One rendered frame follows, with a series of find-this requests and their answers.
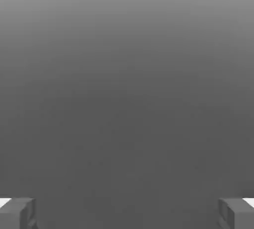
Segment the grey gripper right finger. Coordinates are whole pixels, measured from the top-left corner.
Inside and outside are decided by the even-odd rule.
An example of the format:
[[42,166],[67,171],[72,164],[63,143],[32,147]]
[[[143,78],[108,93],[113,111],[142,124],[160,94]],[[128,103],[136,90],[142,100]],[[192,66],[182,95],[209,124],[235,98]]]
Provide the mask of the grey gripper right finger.
[[218,229],[254,229],[254,198],[220,198]]

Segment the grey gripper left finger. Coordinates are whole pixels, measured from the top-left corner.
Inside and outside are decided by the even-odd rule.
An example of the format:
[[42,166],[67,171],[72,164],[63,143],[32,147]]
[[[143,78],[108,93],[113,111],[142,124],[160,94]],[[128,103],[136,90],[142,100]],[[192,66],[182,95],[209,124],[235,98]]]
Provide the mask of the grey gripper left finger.
[[36,199],[0,198],[0,229],[38,229]]

